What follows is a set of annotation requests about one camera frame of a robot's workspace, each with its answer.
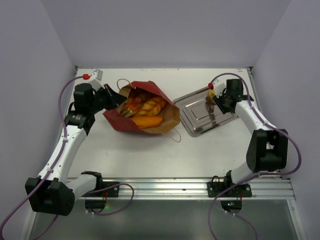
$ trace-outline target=bag handle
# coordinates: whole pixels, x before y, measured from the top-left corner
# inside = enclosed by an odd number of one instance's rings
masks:
[[[175,141],[176,143],[180,143],[180,142],[181,142],[181,135],[180,135],[180,133],[179,133],[179,132],[177,131],[177,129],[175,129],[175,128],[174,128],[173,130],[175,130],[176,133],[179,135],[179,137],[180,137],[179,140],[175,140],[172,136],[169,136],[169,135],[167,135],[167,134],[165,134],[165,133],[163,133],[163,132],[162,132],[162,134],[165,135],[166,137],[172,139],[172,140]]]
[[[116,81],[116,86],[118,87],[119,90],[121,90],[120,87],[119,87],[119,81],[121,81],[121,80],[127,81],[133,89],[136,89],[136,87],[133,86],[128,79],[120,78],[120,79],[118,79],[118,81]]]

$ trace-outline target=purple wall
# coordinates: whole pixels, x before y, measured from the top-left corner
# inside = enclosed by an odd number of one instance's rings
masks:
[[[291,176],[308,238],[319,239],[320,1],[292,0],[254,66],[263,113],[286,128],[302,151]],[[297,164],[291,146],[287,169]]]
[[[74,68],[40,1],[0,5],[2,221],[26,196],[27,178],[36,177],[51,155],[61,126],[58,95]],[[19,238],[28,206],[5,226],[5,239]]]
[[[290,0],[42,0],[87,68],[253,66]]]

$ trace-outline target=metal tray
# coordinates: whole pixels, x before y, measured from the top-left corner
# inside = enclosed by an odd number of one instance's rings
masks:
[[[217,105],[208,104],[208,91],[209,88],[205,87],[173,101],[180,109],[182,124],[193,137],[238,118],[233,113],[223,114]]]

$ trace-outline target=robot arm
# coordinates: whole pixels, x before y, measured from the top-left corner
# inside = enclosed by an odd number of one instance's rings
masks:
[[[251,97],[251,106],[249,105],[248,96],[244,95],[242,81],[240,79],[229,79],[226,81],[226,85],[223,82],[215,85],[214,90],[213,101],[222,113],[236,114],[251,133],[246,162],[227,173],[224,177],[224,188],[242,182],[260,172],[274,172],[285,168],[288,139],[265,126],[264,123],[270,123],[258,110]],[[264,123],[257,117],[252,108],[255,108]]]
[[[102,71],[96,70],[91,74],[88,83],[74,87],[74,102],[71,103],[64,118],[67,139],[62,155],[53,169],[50,169],[62,148],[63,130],[46,166],[37,178],[29,178],[25,183],[25,190],[29,194],[47,172],[51,172],[43,185],[29,199],[33,211],[67,216],[78,198],[90,191],[103,188],[102,176],[98,172],[85,171],[77,179],[67,182],[77,151],[95,122],[95,114],[103,109],[115,109],[127,99],[114,92],[107,84],[101,85],[101,80]]]

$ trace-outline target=brown paper bag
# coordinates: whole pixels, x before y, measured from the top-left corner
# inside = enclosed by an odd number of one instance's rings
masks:
[[[125,97],[128,97],[132,88],[142,89],[152,94],[161,96],[168,102],[164,109],[162,109],[158,114],[158,116],[163,117],[163,120],[157,127],[140,129],[130,119],[130,117],[124,117],[119,114],[120,110],[122,109],[121,105],[117,109],[109,111],[107,110],[103,113],[104,117],[108,120],[114,130],[120,132],[146,132],[149,134],[165,134],[180,123],[179,108],[168,99],[168,97],[153,81],[133,81],[131,84],[121,88],[119,93]]]

